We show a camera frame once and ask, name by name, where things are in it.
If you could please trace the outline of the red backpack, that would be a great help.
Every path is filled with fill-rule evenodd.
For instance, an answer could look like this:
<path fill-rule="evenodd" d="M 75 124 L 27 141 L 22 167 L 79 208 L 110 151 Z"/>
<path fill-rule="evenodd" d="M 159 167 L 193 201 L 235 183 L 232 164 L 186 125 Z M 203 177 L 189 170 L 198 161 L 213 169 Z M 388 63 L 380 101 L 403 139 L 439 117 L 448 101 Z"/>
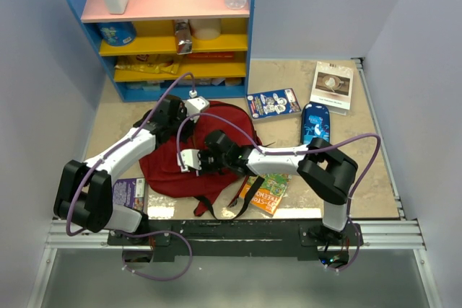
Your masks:
<path fill-rule="evenodd" d="M 194 214 L 214 211 L 219 194 L 253 172 L 245 163 L 252 145 L 260 145 L 249 114 L 229 103 L 211 101 L 163 133 L 165 140 L 139 160 L 154 191 L 171 198 L 195 198 Z"/>

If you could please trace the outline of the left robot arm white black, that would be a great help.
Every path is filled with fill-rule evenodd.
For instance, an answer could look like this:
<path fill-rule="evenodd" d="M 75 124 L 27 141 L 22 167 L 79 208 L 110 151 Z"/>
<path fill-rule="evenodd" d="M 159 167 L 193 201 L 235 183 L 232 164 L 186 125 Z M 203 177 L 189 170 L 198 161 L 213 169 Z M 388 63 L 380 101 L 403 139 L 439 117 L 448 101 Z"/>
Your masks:
<path fill-rule="evenodd" d="M 113 202 L 114 183 L 176 133 L 181 122 L 193 113 L 195 101 L 167 95 L 114 145 L 84 162 L 71 160 L 65 164 L 53 212 L 66 221 L 69 236 L 107 229 L 124 232 L 134 245 L 148 240 L 144 213 Z"/>

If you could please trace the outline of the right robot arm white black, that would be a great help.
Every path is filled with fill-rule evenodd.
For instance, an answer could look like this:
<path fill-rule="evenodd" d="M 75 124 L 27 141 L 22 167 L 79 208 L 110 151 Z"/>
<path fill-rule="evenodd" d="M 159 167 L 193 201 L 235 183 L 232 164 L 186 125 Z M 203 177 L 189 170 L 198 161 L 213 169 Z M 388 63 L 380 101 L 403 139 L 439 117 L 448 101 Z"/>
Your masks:
<path fill-rule="evenodd" d="M 200 172 L 228 169 L 242 176 L 297 175 L 323 200 L 323 240 L 338 245 L 347 237 L 347 198 L 358 165 L 321 138 L 287 148 L 239 145 L 224 131 L 213 131 L 199 151 Z"/>

